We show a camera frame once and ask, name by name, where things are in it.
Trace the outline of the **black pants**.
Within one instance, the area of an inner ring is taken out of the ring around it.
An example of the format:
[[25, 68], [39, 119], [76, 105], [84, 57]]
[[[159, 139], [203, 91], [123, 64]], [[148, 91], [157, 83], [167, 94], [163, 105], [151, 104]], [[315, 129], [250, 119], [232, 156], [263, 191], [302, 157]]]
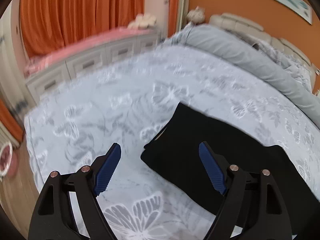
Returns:
[[223, 121], [210, 118], [179, 103], [172, 118], [148, 144], [141, 160], [149, 168], [185, 192], [195, 203], [217, 215], [223, 202], [223, 186], [216, 190], [201, 159], [207, 142], [215, 154], [247, 172], [267, 169], [284, 199], [294, 235], [319, 222], [319, 201], [278, 145], [264, 146], [250, 135]]

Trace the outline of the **grey butterfly bedspread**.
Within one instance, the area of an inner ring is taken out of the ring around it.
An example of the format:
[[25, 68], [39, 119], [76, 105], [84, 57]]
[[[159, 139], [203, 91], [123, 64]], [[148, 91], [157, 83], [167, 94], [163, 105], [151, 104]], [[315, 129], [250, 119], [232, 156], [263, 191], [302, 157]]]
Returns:
[[117, 142], [121, 161], [99, 205], [120, 239], [202, 239], [214, 215], [151, 171], [143, 147], [184, 102], [280, 145], [319, 195], [319, 129], [287, 97], [202, 51], [168, 46], [60, 85], [24, 120], [35, 185], [76, 172]]

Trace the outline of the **white drawer cabinet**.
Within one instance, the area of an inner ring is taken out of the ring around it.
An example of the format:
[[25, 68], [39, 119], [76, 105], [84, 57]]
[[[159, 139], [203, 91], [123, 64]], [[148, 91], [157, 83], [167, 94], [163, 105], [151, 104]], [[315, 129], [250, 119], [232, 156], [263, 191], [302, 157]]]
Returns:
[[95, 47], [72, 53], [57, 63], [49, 64], [44, 69], [31, 74], [25, 84], [33, 100], [38, 103], [44, 94], [60, 83], [75, 79], [85, 72], [152, 50], [159, 41], [160, 34], [155, 31], [105, 41]]

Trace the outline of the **butterfly print pillow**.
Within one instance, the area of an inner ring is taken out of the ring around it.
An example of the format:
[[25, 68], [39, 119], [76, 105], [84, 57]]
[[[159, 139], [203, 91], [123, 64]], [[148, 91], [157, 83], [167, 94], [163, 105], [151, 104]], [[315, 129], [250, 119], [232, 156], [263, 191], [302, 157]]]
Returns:
[[256, 43], [262, 54], [268, 56], [273, 62], [281, 66], [283, 70], [288, 72], [291, 77], [300, 83], [308, 92], [312, 92], [310, 70], [305, 68], [303, 64], [291, 55], [286, 55], [276, 48], [273, 48], [266, 41], [257, 39]]

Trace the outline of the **grey folded duvet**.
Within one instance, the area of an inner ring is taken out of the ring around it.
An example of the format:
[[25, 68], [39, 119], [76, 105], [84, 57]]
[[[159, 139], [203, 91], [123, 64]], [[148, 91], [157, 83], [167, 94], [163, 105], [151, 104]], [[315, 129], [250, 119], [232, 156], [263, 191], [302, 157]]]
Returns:
[[212, 25], [187, 25], [164, 41], [165, 45], [194, 47], [220, 57], [269, 83], [319, 126], [319, 98], [274, 63], [234, 35]]

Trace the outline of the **beige padded headboard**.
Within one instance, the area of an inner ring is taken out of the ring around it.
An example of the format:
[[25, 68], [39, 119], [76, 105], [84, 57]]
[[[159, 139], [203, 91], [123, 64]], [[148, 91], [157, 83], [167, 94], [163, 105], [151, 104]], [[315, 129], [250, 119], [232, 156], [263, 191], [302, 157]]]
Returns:
[[210, 25], [215, 25], [221, 29], [238, 31], [241, 33], [252, 35], [256, 38], [264, 40], [273, 48], [281, 51], [286, 55], [291, 55], [297, 59], [304, 67], [310, 71], [311, 88], [316, 83], [316, 66], [311, 63], [309, 58], [295, 45], [284, 38], [275, 38], [264, 31], [264, 28], [253, 22], [252, 20], [240, 17], [238, 15], [223, 13], [221, 15], [212, 15], [209, 19]]

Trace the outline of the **pink cushion mat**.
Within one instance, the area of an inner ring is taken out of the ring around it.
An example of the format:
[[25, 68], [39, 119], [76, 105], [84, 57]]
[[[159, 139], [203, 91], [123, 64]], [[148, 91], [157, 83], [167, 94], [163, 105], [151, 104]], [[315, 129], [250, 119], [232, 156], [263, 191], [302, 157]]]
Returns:
[[48, 68], [54, 63], [58, 63], [65, 58], [80, 53], [84, 50], [94, 48], [96, 46], [121, 40], [126, 37], [133, 37], [137, 35], [145, 35], [152, 32], [152, 29], [127, 29], [124, 27], [112, 29], [106, 32], [99, 33], [98, 35], [92, 35], [84, 38], [79, 42], [70, 44], [64, 48], [53, 51], [44, 56], [35, 56], [29, 60], [24, 67], [24, 77], [28, 78], [41, 70]]

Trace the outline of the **plush toy by bed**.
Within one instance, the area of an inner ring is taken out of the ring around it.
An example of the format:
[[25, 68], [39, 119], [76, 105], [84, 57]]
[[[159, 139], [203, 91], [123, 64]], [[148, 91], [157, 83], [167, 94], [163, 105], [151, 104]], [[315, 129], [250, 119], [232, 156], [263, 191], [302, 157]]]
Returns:
[[205, 9], [202, 7], [196, 7], [189, 11], [186, 16], [187, 22], [191, 22], [194, 25], [203, 24], [205, 22]]

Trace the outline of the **orange curtain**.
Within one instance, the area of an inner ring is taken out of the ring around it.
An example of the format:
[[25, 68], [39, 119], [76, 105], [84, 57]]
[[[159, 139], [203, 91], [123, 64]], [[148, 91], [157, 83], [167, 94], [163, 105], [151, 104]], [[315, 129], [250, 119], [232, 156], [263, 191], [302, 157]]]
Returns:
[[29, 57], [47, 55], [84, 38], [128, 25], [144, 0], [20, 0]]

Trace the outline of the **white flower plush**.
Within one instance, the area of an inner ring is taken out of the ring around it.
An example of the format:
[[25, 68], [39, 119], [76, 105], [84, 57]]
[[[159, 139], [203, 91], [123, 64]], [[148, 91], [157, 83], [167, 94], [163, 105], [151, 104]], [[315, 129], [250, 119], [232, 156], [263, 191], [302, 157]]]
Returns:
[[151, 14], [138, 14], [134, 21], [131, 21], [127, 29], [148, 29], [156, 25], [157, 18]]

